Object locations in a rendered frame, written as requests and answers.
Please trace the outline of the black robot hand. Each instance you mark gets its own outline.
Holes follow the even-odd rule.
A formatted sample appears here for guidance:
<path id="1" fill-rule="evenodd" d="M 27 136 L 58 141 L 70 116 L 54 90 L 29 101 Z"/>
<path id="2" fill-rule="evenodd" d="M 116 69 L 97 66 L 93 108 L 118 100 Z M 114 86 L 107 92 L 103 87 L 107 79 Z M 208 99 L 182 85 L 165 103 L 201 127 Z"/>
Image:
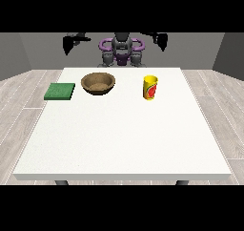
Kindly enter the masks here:
<path id="1" fill-rule="evenodd" d="M 63 50 L 65 55 L 68 55 L 74 46 L 81 42 L 90 42 L 91 39 L 84 32 L 68 33 L 63 37 Z"/>
<path id="2" fill-rule="evenodd" d="M 152 42 L 156 44 L 162 52 L 165 51 L 168 44 L 168 35 L 166 33 L 145 32 L 145 35 L 150 36 L 152 38 Z"/>

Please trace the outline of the yellow cup with melon print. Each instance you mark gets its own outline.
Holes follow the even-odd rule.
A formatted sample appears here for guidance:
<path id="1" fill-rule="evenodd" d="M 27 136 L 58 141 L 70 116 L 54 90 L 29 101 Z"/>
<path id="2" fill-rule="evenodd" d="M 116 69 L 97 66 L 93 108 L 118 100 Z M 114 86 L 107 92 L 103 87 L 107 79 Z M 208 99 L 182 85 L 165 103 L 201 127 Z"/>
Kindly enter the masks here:
<path id="1" fill-rule="evenodd" d="M 143 97 L 146 100 L 153 100 L 158 83 L 158 78 L 154 75 L 146 75 L 143 79 Z"/>

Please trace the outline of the brown wooden bowl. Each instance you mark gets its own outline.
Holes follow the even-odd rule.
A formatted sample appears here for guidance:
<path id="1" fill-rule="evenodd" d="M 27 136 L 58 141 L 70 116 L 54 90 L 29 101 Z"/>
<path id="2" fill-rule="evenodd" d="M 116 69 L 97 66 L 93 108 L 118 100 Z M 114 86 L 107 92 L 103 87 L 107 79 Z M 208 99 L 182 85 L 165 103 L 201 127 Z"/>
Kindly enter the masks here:
<path id="1" fill-rule="evenodd" d="M 110 73 L 88 73 L 81 79 L 82 88 L 90 95 L 105 95 L 115 85 Z"/>

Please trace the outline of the green square pad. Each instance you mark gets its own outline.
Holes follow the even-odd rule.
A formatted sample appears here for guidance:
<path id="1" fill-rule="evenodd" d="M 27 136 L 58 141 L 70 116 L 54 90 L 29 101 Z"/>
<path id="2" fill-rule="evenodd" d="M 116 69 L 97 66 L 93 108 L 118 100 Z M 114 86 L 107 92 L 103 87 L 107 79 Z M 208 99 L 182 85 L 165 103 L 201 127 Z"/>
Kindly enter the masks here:
<path id="1" fill-rule="evenodd" d="M 74 88 L 74 83 L 51 83 L 44 95 L 44 99 L 70 100 Z"/>

